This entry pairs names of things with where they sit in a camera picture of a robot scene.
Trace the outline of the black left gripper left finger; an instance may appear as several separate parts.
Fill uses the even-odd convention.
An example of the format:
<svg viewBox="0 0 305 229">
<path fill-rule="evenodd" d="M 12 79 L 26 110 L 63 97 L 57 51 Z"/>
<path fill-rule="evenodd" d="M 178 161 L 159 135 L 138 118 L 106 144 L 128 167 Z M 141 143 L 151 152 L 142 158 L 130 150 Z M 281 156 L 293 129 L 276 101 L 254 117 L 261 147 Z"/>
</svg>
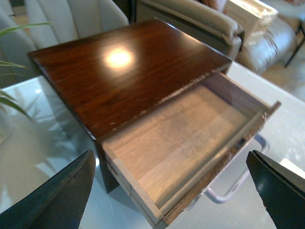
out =
<svg viewBox="0 0 305 229">
<path fill-rule="evenodd" d="M 95 174 L 88 150 L 0 215 L 2 229 L 77 229 Z"/>
</svg>

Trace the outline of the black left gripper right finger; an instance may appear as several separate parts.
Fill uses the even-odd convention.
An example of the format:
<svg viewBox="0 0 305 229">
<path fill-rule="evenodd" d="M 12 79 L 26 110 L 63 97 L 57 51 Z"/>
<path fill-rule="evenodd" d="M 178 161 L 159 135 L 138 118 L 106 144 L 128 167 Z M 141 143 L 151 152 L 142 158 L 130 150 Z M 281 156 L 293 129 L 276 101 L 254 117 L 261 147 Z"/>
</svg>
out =
<svg viewBox="0 0 305 229">
<path fill-rule="evenodd" d="M 257 150 L 246 159 L 255 188 L 278 229 L 305 227 L 305 179 Z"/>
</svg>

